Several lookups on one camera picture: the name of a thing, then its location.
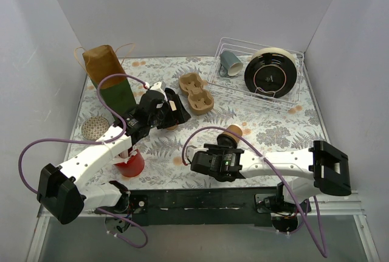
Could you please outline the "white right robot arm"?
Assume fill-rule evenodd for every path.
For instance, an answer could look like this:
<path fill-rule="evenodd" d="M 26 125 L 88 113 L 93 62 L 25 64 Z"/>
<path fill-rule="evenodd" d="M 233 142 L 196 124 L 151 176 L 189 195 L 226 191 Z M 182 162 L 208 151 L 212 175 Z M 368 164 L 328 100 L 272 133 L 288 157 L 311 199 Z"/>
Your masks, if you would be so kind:
<path fill-rule="evenodd" d="M 191 171 L 211 176 L 219 182 L 258 176 L 290 176 L 290 182 L 277 187 L 275 204 L 282 212 L 288 212 L 297 203 L 320 193 L 330 196 L 351 194 L 348 156 L 328 142 L 316 140 L 311 148 L 273 152 L 261 157 L 239 149 L 238 142 L 236 136 L 222 133 L 215 145 L 187 148 L 185 159 Z"/>

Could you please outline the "brown and green paper bag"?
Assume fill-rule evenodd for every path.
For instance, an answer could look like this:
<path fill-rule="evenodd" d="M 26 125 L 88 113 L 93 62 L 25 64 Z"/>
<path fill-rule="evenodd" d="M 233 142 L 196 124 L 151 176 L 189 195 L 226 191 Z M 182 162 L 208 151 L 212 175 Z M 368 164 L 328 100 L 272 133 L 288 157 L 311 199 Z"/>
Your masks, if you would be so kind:
<path fill-rule="evenodd" d="M 95 87 L 101 85 L 100 95 L 113 111 L 123 116 L 136 106 L 128 79 L 123 76 L 125 70 L 117 58 L 116 51 L 110 45 L 84 49 L 82 57 L 84 63 L 81 66 Z M 122 76 L 106 79 L 114 74 L 122 74 Z"/>

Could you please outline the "brown cardboard cup carrier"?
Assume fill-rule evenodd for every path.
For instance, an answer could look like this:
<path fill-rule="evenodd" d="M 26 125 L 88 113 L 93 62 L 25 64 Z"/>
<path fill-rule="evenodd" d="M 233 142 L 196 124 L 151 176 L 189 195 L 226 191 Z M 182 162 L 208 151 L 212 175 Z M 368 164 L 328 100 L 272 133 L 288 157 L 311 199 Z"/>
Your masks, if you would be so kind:
<path fill-rule="evenodd" d="M 214 98 L 204 88 L 204 80 L 198 73 L 191 72 L 179 78 L 179 88 L 187 96 L 191 112 L 195 115 L 203 115 L 214 107 Z"/>

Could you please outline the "stack of kraft paper cups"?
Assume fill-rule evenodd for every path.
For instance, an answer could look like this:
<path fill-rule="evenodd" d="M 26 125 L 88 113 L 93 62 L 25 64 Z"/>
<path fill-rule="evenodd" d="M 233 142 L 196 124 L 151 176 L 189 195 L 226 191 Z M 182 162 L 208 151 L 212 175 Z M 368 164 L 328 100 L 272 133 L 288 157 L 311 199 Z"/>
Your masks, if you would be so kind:
<path fill-rule="evenodd" d="M 174 125 L 171 127 L 166 128 L 167 131 L 175 131 L 178 128 L 178 125 Z"/>

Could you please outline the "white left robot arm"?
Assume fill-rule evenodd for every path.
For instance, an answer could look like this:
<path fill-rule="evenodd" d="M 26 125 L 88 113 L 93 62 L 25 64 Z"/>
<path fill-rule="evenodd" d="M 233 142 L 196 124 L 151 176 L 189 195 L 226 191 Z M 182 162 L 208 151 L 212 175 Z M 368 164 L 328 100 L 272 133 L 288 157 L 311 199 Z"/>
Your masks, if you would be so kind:
<path fill-rule="evenodd" d="M 140 103 L 117 119 L 98 140 L 58 166 L 46 165 L 40 173 L 37 200 L 61 224 L 69 224 L 84 210 L 103 207 L 123 213 L 129 206 L 129 190 L 117 181 L 90 187 L 88 180 L 120 153 L 149 135 L 150 129 L 183 124 L 191 115 L 170 88 L 149 89 Z"/>

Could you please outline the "single kraft paper cup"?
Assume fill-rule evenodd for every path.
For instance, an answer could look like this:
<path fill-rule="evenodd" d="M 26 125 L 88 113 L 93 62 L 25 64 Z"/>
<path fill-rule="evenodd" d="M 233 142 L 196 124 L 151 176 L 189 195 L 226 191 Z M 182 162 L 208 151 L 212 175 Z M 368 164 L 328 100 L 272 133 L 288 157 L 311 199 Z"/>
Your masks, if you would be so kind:
<path fill-rule="evenodd" d="M 243 135 L 243 131 L 240 126 L 232 124 L 226 128 L 226 130 L 223 132 L 223 135 L 229 139 L 232 147 L 236 148 L 240 141 L 240 137 Z"/>

